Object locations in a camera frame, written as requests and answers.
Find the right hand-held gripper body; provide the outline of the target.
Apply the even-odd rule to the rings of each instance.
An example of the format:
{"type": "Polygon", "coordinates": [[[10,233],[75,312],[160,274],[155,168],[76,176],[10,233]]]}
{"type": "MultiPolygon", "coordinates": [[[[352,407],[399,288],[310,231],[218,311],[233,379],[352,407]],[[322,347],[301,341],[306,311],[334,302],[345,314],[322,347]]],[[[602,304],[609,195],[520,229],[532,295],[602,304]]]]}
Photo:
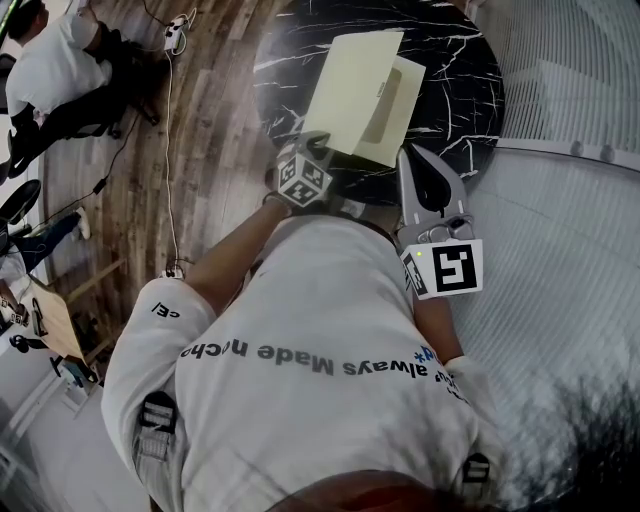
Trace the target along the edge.
{"type": "Polygon", "coordinates": [[[405,226],[397,238],[405,277],[417,299],[483,289],[483,241],[474,235],[471,216],[405,226]]]}

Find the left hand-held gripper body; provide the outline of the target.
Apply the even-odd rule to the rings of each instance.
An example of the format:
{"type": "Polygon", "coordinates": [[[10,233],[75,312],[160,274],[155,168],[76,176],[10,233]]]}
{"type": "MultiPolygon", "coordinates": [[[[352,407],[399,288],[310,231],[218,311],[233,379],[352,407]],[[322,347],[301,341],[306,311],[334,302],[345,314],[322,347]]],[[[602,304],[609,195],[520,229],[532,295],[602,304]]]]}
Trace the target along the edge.
{"type": "Polygon", "coordinates": [[[321,148],[317,153],[319,158],[312,151],[284,147],[277,156],[277,192],[294,206],[305,208],[321,200],[332,183],[328,170],[334,151],[321,148]]]}

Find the cream folder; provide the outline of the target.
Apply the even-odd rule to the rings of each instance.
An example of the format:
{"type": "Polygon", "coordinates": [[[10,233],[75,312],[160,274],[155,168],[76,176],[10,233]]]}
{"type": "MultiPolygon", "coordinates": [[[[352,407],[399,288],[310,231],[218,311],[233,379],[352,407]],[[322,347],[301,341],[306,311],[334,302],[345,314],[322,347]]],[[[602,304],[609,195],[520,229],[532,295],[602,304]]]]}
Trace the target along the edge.
{"type": "Polygon", "coordinates": [[[399,55],[403,36],[372,31],[335,37],[302,131],[326,132],[329,148],[393,167],[425,74],[424,66],[399,55]]]}

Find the person's right forearm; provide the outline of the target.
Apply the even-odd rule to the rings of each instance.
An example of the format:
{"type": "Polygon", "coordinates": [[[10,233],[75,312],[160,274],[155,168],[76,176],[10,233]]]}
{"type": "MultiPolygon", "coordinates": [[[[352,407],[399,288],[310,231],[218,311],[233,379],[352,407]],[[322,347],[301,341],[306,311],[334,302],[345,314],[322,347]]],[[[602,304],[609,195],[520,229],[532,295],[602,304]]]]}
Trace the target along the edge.
{"type": "Polygon", "coordinates": [[[446,298],[413,299],[414,322],[442,364],[464,355],[446,298]]]}

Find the person's left forearm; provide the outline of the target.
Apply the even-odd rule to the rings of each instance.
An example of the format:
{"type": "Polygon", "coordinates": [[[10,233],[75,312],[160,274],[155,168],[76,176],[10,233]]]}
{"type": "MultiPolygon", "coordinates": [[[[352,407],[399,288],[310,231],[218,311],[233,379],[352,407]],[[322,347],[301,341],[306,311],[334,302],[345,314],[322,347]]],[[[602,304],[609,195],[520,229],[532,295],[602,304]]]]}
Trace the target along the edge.
{"type": "Polygon", "coordinates": [[[285,203],[268,199],[191,267],[185,283],[220,314],[240,289],[266,242],[290,214],[285,203]]]}

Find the black marble round table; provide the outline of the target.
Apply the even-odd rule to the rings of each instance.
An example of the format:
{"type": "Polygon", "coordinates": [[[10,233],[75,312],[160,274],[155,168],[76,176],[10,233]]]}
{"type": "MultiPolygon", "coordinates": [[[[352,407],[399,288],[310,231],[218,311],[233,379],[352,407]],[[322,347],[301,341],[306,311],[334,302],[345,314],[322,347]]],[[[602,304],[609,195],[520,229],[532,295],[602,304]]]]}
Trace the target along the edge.
{"type": "MultiPolygon", "coordinates": [[[[333,39],[372,31],[403,31],[399,55],[425,67],[402,145],[426,148],[462,178],[483,169],[502,129],[502,74],[482,32],[451,0],[290,0],[267,27],[254,65],[258,111],[273,144],[303,133],[333,39]]],[[[395,165],[333,151],[336,193],[396,203],[395,165]]]]}

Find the large white power strip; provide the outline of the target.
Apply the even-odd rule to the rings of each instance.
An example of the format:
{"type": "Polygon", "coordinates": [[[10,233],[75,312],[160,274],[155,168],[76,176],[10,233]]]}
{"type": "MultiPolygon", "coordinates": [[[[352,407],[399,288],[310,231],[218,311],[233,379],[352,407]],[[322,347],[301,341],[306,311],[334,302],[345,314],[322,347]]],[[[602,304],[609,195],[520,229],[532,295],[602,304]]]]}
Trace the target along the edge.
{"type": "Polygon", "coordinates": [[[187,15],[181,14],[174,18],[165,27],[164,30],[164,46],[165,52],[176,54],[181,42],[185,38],[185,31],[190,27],[190,21],[187,15]]]}

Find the person's white printed shirt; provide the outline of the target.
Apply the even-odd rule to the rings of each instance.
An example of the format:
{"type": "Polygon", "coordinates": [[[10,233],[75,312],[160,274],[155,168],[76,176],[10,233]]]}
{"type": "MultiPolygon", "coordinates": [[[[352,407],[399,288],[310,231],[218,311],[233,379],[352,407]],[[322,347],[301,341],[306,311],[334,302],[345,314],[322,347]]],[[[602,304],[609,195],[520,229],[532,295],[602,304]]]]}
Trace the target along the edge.
{"type": "Polygon", "coordinates": [[[266,512],[359,470],[489,499],[506,454],[487,376],[439,361],[393,245],[305,216],[260,261],[220,314],[177,279],[140,291],[102,396],[133,478],[176,512],[266,512]]]}

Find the black office chair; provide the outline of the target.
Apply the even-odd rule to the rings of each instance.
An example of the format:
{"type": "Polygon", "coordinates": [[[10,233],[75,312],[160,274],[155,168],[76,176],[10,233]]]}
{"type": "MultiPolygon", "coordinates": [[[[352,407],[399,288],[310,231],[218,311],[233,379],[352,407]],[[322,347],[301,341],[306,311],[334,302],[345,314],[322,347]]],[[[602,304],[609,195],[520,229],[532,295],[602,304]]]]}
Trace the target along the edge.
{"type": "Polygon", "coordinates": [[[7,133],[9,156],[0,163],[0,185],[23,174],[29,164],[59,140],[120,137],[119,123],[127,108],[133,108],[155,126],[159,114],[152,106],[154,95],[168,71],[164,60],[145,57],[142,48],[126,43],[122,73],[114,85],[99,87],[86,95],[57,107],[39,123],[32,109],[12,122],[14,131],[7,133]]]}

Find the light wooden table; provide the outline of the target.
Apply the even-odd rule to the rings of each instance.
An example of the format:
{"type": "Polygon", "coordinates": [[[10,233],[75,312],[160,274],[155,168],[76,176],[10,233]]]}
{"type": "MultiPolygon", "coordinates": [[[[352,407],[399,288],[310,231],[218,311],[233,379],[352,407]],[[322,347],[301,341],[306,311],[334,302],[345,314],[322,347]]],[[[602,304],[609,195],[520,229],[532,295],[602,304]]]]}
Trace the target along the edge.
{"type": "Polygon", "coordinates": [[[81,348],[80,337],[73,327],[72,314],[69,309],[88,291],[101,283],[107,276],[126,263],[120,258],[109,266],[100,270],[93,277],[80,284],[67,295],[56,293],[50,286],[45,285],[36,277],[30,276],[30,288],[33,298],[38,302],[42,311],[42,325],[46,334],[42,336],[44,344],[63,358],[79,359],[89,367],[101,352],[115,343],[115,338],[105,338],[89,352],[81,348]]]}

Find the black chair seat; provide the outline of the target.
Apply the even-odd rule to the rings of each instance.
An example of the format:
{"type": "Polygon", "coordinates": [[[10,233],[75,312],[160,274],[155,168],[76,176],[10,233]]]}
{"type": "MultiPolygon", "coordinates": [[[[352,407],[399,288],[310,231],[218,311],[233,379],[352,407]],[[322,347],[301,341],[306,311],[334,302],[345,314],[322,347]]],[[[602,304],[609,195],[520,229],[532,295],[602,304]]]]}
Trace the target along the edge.
{"type": "Polygon", "coordinates": [[[38,200],[42,183],[31,179],[20,185],[0,206],[0,222],[17,225],[38,200]]]}

